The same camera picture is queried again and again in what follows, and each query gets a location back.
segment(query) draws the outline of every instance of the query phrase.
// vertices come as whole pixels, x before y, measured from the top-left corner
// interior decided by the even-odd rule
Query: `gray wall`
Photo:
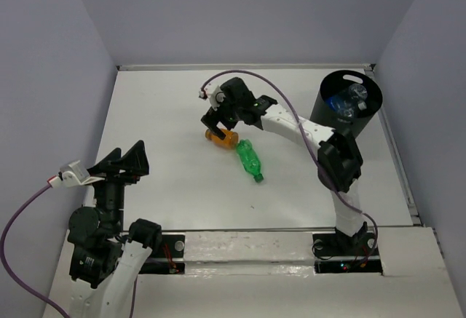
[[[466,313],[466,0],[415,0],[376,76],[416,205]]]
[[[61,164],[91,164],[116,70],[81,0],[0,0],[0,229]],[[83,190],[49,191],[20,216],[7,257],[48,294],[71,211]],[[0,317],[44,305],[0,266]]]
[[[358,63],[412,0],[82,0],[116,64]]]

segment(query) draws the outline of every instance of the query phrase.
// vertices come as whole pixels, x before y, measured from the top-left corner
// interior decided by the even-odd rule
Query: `trash can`
[[[354,111],[355,114],[348,116],[343,115],[341,111],[337,112],[335,102],[337,100],[345,102],[342,98],[347,96],[350,90],[360,88],[358,84],[366,89],[364,94],[366,97],[358,103]],[[356,138],[380,109],[382,101],[382,91],[376,82],[368,76],[350,70],[335,71],[322,80],[310,119],[314,123],[335,129],[350,128]]]

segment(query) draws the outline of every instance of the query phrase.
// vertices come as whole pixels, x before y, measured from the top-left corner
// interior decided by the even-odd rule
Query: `plastic bottle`
[[[367,108],[367,89],[358,83],[354,83],[338,94],[327,99],[327,104],[341,116],[355,118],[360,111]]]
[[[246,172],[254,177],[255,182],[261,182],[264,179],[261,174],[261,161],[257,157],[252,143],[249,140],[241,140],[236,146],[236,152],[240,156]]]
[[[234,132],[227,129],[221,129],[224,132],[226,137],[222,140],[219,137],[215,136],[209,129],[205,131],[205,138],[214,142],[217,146],[226,148],[226,149],[235,149],[238,144],[240,136]]]

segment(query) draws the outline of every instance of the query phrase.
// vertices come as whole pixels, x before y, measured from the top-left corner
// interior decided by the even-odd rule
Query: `black bin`
[[[341,116],[336,113],[327,103],[327,99],[338,94],[345,88],[350,87],[355,83],[354,80],[345,79],[344,76],[354,76],[359,78],[361,83],[367,90],[366,109],[360,111],[354,118]],[[356,138],[364,127],[369,123],[371,118],[382,106],[382,91],[379,86],[362,73],[356,71],[335,71],[327,75],[322,84],[320,84],[319,95],[317,96],[312,109],[311,121],[327,127],[335,129],[344,129],[349,127],[353,136]]]

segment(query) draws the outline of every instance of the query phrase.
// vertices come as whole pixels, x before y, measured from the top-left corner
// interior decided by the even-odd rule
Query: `green plastic bottle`
[[[236,146],[236,152],[246,172],[254,177],[255,182],[261,182],[264,179],[261,174],[261,161],[253,149],[253,144],[249,140],[241,140]]]

